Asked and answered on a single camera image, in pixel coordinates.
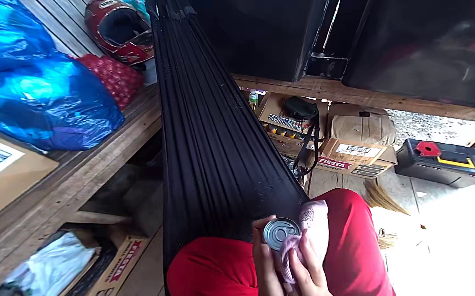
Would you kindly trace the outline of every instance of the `person's knee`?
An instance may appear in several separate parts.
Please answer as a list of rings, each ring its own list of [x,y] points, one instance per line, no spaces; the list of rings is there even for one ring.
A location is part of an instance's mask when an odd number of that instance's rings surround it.
[[[344,209],[350,207],[367,208],[366,202],[358,193],[346,188],[335,188],[313,200],[325,200],[330,209],[331,207],[341,207]]]

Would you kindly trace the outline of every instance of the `tin can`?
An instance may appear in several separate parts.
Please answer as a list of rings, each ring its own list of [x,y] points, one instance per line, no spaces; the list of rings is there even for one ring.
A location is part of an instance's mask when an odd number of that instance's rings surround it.
[[[269,133],[275,134],[277,130],[278,130],[278,127],[275,126],[275,125],[273,125],[273,124],[270,124],[270,123],[269,123],[269,124],[267,125],[267,131],[268,131]]]
[[[276,218],[263,229],[263,239],[274,251],[280,251],[281,243],[288,235],[300,235],[298,225],[288,218]]]
[[[295,131],[287,131],[287,133],[285,135],[289,138],[294,138],[294,137],[296,137],[296,132]]]
[[[278,127],[278,134],[280,136],[285,136],[285,133],[287,133],[287,129],[284,127]]]

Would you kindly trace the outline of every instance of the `white plastic bag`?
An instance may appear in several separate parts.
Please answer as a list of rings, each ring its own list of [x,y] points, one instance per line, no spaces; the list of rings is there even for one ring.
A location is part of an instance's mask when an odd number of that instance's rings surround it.
[[[86,248],[75,234],[68,232],[20,264],[5,282],[31,296],[58,296],[94,252],[95,248]]]

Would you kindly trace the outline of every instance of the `gravel ground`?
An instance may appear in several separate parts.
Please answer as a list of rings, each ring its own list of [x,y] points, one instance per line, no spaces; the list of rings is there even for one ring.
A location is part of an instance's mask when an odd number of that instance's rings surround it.
[[[400,147],[407,138],[467,146],[475,141],[475,121],[386,110],[397,128]]]

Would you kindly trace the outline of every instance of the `yellow latch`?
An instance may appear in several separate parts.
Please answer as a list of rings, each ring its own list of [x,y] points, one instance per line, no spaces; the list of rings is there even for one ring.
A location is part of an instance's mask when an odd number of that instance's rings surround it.
[[[468,160],[468,163],[462,163],[458,161],[451,161],[451,160],[444,160],[440,159],[440,156],[437,157],[438,162],[443,163],[443,164],[451,164],[451,165],[457,165],[457,166],[462,166],[462,167],[467,167],[469,169],[475,169],[475,165],[471,161],[470,158],[466,158]]]

